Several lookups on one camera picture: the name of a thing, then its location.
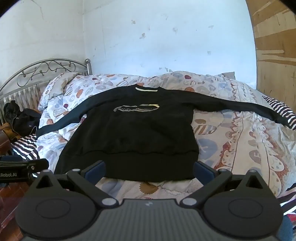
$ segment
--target striped fabric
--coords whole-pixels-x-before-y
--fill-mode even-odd
[[[288,119],[289,128],[296,130],[296,114],[285,103],[271,97],[262,96],[273,110]]]
[[[293,226],[293,240],[296,240],[296,183],[278,198],[281,203],[284,215],[287,214]]]
[[[281,204],[284,215],[296,214],[296,183],[283,192],[278,197],[278,201]]]
[[[20,155],[24,160],[39,159],[36,149],[36,134],[22,137],[18,141],[11,143],[12,150],[15,154]]]

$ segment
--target floral pattern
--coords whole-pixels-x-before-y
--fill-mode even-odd
[[[82,101],[95,94],[116,88],[139,84],[198,92],[232,101],[270,105],[248,85],[228,79],[224,75],[199,75],[190,72],[171,72],[146,78],[124,74],[98,74],[76,76],[64,88],[64,94],[48,100],[42,113],[40,126],[57,122]],[[47,158],[54,170],[59,155],[80,123],[41,136],[37,140],[40,158]],[[234,174],[245,174],[256,169],[275,196],[295,182],[295,131],[276,124],[253,112],[202,112],[195,110],[192,129],[200,147],[199,160],[212,168],[226,168]],[[182,198],[202,185],[197,179],[181,182],[140,183],[101,179],[97,187],[106,190],[120,202],[123,198]]]

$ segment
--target black clothing pile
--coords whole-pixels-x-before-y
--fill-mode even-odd
[[[20,111],[15,100],[6,103],[3,111],[4,118],[10,124],[12,130],[22,137],[34,134],[39,127],[41,114],[27,108]]]

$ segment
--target brown leather item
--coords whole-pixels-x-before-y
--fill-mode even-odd
[[[3,130],[6,135],[8,136],[9,140],[16,141],[21,138],[21,136],[18,133],[15,133],[9,123],[4,123],[2,126],[0,126],[0,130]]]
[[[5,155],[11,148],[8,136],[3,130],[0,130],[0,155]]]

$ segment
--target printed graphic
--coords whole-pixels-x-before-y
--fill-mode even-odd
[[[120,111],[145,112],[145,111],[157,110],[158,108],[159,108],[159,105],[157,105],[157,104],[141,104],[139,106],[137,106],[137,105],[133,105],[133,106],[122,105],[122,106],[116,107],[114,109],[114,111],[120,110]]]

